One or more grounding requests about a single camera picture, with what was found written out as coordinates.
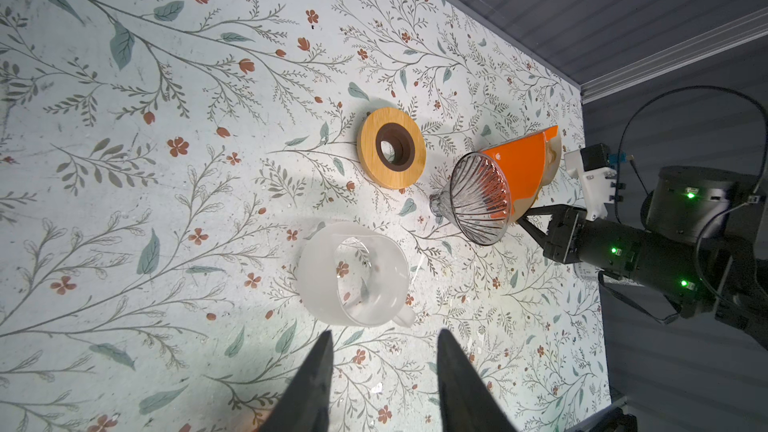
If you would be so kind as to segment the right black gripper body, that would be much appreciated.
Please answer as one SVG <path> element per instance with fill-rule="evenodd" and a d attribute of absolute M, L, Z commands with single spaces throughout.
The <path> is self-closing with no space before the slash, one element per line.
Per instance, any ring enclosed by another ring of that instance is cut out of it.
<path fill-rule="evenodd" d="M 542 208 L 550 217 L 542 233 L 546 258 L 584 263 L 615 279 L 627 279 L 661 293 L 681 318 L 711 312 L 716 299 L 699 280 L 690 244 L 605 219 L 589 220 L 572 205 Z"/>

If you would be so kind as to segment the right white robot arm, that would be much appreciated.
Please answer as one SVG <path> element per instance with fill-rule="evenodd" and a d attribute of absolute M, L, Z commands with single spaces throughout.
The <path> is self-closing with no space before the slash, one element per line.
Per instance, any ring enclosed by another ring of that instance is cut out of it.
<path fill-rule="evenodd" d="M 765 346 L 767 262 L 754 245 L 766 206 L 757 176 L 670 166 L 644 204 L 641 229 L 571 205 L 532 208 L 518 223 L 551 261 L 662 294 L 674 310 L 663 325 L 711 312 Z"/>

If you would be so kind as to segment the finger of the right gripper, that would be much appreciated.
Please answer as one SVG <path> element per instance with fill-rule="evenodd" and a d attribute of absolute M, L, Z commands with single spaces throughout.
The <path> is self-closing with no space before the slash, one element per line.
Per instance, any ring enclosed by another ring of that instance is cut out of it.
<path fill-rule="evenodd" d="M 567 246 L 570 238 L 570 227 L 567 225 L 569 205 L 548 205 L 532 207 L 517 221 L 517 224 L 542 248 L 556 249 Z M 531 222 L 532 217 L 549 216 L 550 222 L 546 232 Z"/>

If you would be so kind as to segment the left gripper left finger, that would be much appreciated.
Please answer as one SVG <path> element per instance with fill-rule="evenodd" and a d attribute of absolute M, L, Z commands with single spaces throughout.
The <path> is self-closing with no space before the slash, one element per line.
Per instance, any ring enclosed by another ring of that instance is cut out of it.
<path fill-rule="evenodd" d="M 325 331 L 259 430 L 327 431 L 332 377 L 333 338 Z"/>

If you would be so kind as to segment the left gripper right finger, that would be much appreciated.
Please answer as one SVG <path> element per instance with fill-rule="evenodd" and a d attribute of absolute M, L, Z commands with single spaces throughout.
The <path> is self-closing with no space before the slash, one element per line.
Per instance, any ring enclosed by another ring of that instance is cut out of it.
<path fill-rule="evenodd" d="M 438 335 L 437 380 L 443 431 L 516 431 L 448 329 Z"/>

